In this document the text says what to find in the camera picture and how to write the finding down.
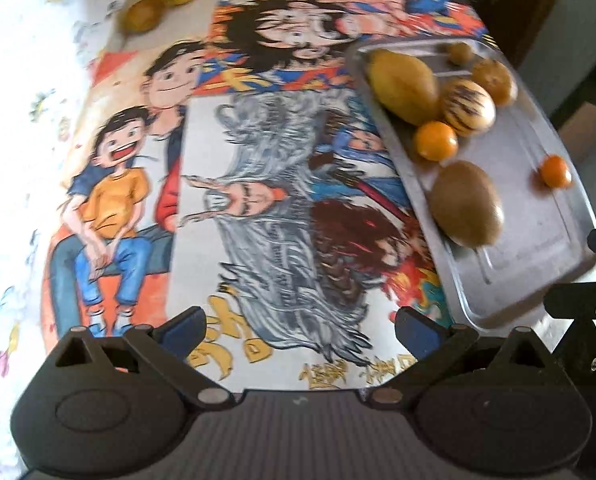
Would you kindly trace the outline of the brown-green mango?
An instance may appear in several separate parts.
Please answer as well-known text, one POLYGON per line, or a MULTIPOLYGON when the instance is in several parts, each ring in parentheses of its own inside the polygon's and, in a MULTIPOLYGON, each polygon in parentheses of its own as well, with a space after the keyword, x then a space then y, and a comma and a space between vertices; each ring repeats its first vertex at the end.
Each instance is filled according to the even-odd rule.
POLYGON ((160 25, 166 12, 167 5, 162 0, 140 0, 124 12, 122 30, 127 35, 150 32, 160 25))

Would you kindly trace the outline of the stainless steel tray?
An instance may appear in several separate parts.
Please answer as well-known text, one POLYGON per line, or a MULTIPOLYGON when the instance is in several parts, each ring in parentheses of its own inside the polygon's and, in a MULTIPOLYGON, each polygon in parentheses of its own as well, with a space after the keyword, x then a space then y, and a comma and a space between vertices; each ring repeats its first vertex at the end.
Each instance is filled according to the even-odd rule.
POLYGON ((432 253, 452 318, 501 335, 544 317, 542 298, 596 263, 586 238, 596 220, 578 179, 552 190, 539 169, 564 144, 524 84, 516 101, 496 111, 484 133, 458 141, 445 162, 417 153, 415 128, 390 114, 368 82, 372 53, 390 51, 423 62, 440 87, 469 77, 448 58, 450 38, 359 42, 346 67, 396 166, 432 253))

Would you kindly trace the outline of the orange mandarin right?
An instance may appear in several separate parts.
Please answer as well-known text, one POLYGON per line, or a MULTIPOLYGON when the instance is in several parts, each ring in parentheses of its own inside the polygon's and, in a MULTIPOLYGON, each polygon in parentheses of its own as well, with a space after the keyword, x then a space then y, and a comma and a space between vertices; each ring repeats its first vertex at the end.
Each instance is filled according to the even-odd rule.
POLYGON ((569 188, 572 185, 569 166, 566 160, 558 155, 548 155, 542 160, 539 176, 548 188, 569 188))

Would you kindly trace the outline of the orange mandarin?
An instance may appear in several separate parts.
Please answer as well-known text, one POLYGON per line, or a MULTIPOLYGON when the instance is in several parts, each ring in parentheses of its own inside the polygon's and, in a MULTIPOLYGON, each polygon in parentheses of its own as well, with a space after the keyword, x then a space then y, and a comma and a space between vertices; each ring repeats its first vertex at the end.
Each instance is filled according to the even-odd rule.
POLYGON ((548 155, 542 160, 539 176, 548 188, 569 188, 572 185, 569 166, 566 160, 558 155, 548 155))
POLYGON ((458 152, 458 136, 444 122, 426 122, 414 134, 417 154, 431 162, 442 162, 458 152))

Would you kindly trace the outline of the colourful cartoon table mat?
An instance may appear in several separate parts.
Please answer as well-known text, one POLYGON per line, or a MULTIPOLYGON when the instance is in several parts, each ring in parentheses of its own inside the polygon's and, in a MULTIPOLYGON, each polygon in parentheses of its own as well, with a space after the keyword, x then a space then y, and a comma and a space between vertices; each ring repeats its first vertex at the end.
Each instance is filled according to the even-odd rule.
POLYGON ((480 37, 468 0, 210 0, 196 38, 107 55, 41 300, 44 344, 199 306, 192 367, 234 390, 377 386, 412 307, 451 323, 345 66, 363 40, 480 37))

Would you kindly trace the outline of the orange mandarin left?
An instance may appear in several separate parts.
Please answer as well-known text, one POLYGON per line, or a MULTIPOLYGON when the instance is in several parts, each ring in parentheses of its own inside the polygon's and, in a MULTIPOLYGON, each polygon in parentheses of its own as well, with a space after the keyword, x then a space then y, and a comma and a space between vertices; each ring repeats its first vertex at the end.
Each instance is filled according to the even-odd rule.
POLYGON ((414 134, 417 154, 431 162, 442 162, 458 152, 458 136, 444 122, 426 122, 414 134))

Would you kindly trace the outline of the striped pepino melon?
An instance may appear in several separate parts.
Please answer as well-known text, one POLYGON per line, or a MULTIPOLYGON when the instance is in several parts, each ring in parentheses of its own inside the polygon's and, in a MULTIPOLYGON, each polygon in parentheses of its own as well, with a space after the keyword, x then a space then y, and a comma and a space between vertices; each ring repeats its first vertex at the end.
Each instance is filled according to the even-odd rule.
POLYGON ((496 121, 496 106, 490 94, 469 79, 450 80, 443 89, 442 119, 459 136, 487 132, 496 121))

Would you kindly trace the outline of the yellow-green mango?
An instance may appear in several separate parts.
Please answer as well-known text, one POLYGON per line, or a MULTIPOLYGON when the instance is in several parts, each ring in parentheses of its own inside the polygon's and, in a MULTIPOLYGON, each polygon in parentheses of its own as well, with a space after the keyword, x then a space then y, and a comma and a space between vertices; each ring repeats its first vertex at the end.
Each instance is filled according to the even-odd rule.
POLYGON ((405 122, 421 126, 438 116, 439 82, 419 58, 375 50, 368 56, 366 76, 375 99, 405 122))

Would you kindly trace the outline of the pale pepino melon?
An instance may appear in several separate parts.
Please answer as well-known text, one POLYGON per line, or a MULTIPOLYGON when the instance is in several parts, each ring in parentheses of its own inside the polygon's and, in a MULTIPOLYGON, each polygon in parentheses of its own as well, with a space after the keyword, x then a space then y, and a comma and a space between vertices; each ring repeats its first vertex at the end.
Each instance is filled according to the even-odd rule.
POLYGON ((498 107, 512 105, 517 99, 518 88, 513 74, 494 58, 484 58, 474 65, 472 81, 486 90, 498 107))

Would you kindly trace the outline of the small brown round fruit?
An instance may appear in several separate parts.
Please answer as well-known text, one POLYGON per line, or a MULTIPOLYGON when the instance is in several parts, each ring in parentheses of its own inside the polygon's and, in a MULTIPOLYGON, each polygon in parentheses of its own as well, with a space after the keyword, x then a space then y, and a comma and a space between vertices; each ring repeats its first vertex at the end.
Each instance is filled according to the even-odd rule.
POLYGON ((447 46, 447 59, 453 66, 467 66, 474 57, 475 53, 472 47, 464 41, 454 42, 447 46))

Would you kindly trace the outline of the white cartoon print tablecloth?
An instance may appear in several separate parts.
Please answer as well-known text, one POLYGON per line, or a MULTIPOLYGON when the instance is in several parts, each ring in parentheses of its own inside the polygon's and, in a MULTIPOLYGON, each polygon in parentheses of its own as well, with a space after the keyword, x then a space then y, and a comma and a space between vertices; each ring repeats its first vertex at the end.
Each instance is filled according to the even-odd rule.
POLYGON ((120 29, 138 0, 0 0, 0 479, 25 470, 10 413, 44 360, 48 245, 65 182, 85 163, 82 113, 103 56, 208 32, 217 0, 174 9, 142 39, 120 29))

